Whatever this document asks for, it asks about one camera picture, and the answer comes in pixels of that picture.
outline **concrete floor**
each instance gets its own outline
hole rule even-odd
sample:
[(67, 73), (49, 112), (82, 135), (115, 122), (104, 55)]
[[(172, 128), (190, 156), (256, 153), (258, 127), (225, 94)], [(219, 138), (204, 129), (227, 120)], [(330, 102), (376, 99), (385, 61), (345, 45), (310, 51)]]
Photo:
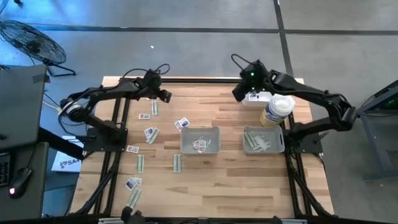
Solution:
[[(199, 27), (276, 29), (273, 0), (25, 0), (10, 1), (0, 20), (29, 24), (110, 27)], [(285, 28), (323, 30), (397, 30), (395, 0), (280, 0)], [(230, 60), (237, 53), (261, 59), (268, 69), (285, 71), (279, 34), (45, 31), (67, 53), (66, 67), (76, 77), (53, 78), (48, 94), (59, 101), (70, 93), (98, 86), (104, 75), (122, 75), (134, 67), (169, 63), (168, 75), (236, 77)], [(398, 36), (287, 35), (295, 77), (318, 89), (344, 94), (360, 106), (368, 96), (397, 79)], [(0, 42), (0, 64), (31, 65), (30, 59)], [(312, 105), (314, 118), (326, 115)], [(63, 135), (56, 112), (44, 107), (41, 125)], [(84, 133), (84, 127), (73, 128)], [(326, 176), (335, 213), (345, 218), (396, 222), (398, 181), (365, 184), (377, 171), (363, 126), (331, 131), (322, 141)], [(55, 152), (49, 155), (49, 164)], [(48, 171), (43, 211), (63, 215), (76, 174)]]

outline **wooden tabletop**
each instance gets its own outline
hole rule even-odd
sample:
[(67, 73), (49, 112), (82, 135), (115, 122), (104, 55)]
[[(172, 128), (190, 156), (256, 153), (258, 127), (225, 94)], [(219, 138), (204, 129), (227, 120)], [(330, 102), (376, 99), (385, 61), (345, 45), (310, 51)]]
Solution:
[[(104, 86), (116, 85), (119, 77), (104, 77)], [(138, 119), (141, 113), (151, 114), (151, 103), (145, 99), (131, 101), (126, 127), (127, 144), (139, 146), (144, 155), (143, 174), (136, 171), (137, 154), (121, 156), (111, 215), (120, 217), (131, 192), (124, 186), (130, 176), (142, 178), (141, 197), (135, 207), (146, 217), (225, 217), (267, 218), (293, 217), (292, 200), (285, 157), (283, 154), (247, 156), (242, 150), (243, 126), (261, 126), (262, 108), (245, 107), (236, 102), (231, 90), (234, 84), (164, 83), (170, 91), (169, 104), (159, 101), (159, 116)], [(296, 122), (312, 120), (308, 102), (295, 98)], [(123, 101), (119, 113), (123, 110)], [(95, 115), (111, 119), (114, 100), (97, 104)], [(221, 151), (216, 156), (182, 156), (182, 172), (173, 173), (173, 155), (180, 152), (180, 133), (176, 120), (188, 118), (189, 128), (218, 126)], [(144, 130), (160, 129), (153, 144), (147, 144)], [(97, 187), (103, 152), (96, 152), (83, 161), (71, 212), (83, 206)], [(314, 196), (333, 213), (323, 166), (317, 157), (302, 155), (307, 185)], [(106, 203), (104, 191), (101, 211)], [(300, 208), (302, 194), (298, 191)]]

